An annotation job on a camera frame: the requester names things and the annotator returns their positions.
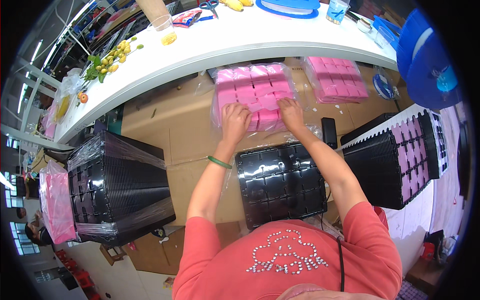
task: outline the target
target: white table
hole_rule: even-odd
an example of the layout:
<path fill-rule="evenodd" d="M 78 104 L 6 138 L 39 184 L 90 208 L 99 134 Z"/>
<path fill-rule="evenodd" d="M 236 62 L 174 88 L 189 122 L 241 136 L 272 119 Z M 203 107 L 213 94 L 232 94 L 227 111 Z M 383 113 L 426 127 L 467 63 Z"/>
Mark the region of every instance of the white table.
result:
<path fill-rule="evenodd" d="M 77 132 L 101 115 L 148 91 L 188 74 L 241 61 L 289 57 L 325 56 L 363 61 L 397 70 L 396 52 L 389 46 L 378 48 L 375 30 L 361 32 L 345 18 L 341 25 L 326 20 L 328 5 L 321 4 L 314 19 L 291 19 L 245 7 L 236 12 L 220 4 L 219 19 L 202 21 L 191 28 L 175 27 L 178 39 L 171 45 L 160 43 L 158 32 L 144 30 L 131 43 L 132 52 L 104 83 L 88 86 L 89 100 L 73 105 L 62 124 L 57 125 L 55 142 L 66 143 Z"/>

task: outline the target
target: clear plastic cup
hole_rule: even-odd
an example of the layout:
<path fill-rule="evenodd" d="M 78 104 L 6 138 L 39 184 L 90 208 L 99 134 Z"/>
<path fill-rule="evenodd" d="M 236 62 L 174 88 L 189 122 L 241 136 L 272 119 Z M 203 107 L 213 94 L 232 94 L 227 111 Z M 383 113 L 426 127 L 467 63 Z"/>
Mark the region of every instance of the clear plastic cup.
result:
<path fill-rule="evenodd" d="M 391 42 L 393 42 L 393 36 L 385 28 L 378 27 L 377 36 L 375 37 L 375 44 L 380 49 L 387 47 Z"/>
<path fill-rule="evenodd" d="M 177 34 L 173 27 L 172 17 L 168 15 L 155 19 L 147 27 L 147 31 L 157 31 L 162 45 L 170 45 L 177 39 Z"/>

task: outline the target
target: woman's left hand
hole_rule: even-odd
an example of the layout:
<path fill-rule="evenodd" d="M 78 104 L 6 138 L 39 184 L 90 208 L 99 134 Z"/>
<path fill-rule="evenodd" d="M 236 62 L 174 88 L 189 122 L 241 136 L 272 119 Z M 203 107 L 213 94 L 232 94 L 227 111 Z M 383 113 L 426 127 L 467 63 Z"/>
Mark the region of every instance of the woman's left hand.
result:
<path fill-rule="evenodd" d="M 229 144 L 237 145 L 247 132 L 252 112 L 248 106 L 241 103 L 230 103 L 222 108 L 223 140 Z"/>

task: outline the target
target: scissors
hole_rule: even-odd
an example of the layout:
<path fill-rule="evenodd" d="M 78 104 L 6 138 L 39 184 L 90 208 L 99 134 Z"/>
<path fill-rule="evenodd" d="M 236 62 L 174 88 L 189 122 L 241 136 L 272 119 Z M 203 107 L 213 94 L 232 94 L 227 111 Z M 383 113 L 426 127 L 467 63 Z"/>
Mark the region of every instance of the scissors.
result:
<path fill-rule="evenodd" d="M 202 2 L 198 7 L 200 7 L 203 10 L 210 10 L 213 12 L 215 17 L 218 19 L 218 14 L 215 11 L 215 7 L 218 6 L 218 1 L 217 0 L 209 0 L 207 2 Z"/>

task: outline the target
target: black phone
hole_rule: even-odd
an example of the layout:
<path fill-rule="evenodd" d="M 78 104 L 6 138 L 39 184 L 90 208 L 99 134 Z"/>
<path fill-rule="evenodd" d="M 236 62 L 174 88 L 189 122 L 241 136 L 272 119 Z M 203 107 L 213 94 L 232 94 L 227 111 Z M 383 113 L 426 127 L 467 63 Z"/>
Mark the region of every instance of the black phone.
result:
<path fill-rule="evenodd" d="M 350 19 L 352 19 L 354 22 L 357 22 L 358 20 L 360 20 L 360 18 L 357 17 L 357 15 L 354 14 L 354 13 L 352 13 L 351 11 L 347 11 L 347 12 L 345 13 L 345 16 L 348 17 L 348 18 L 350 18 Z"/>

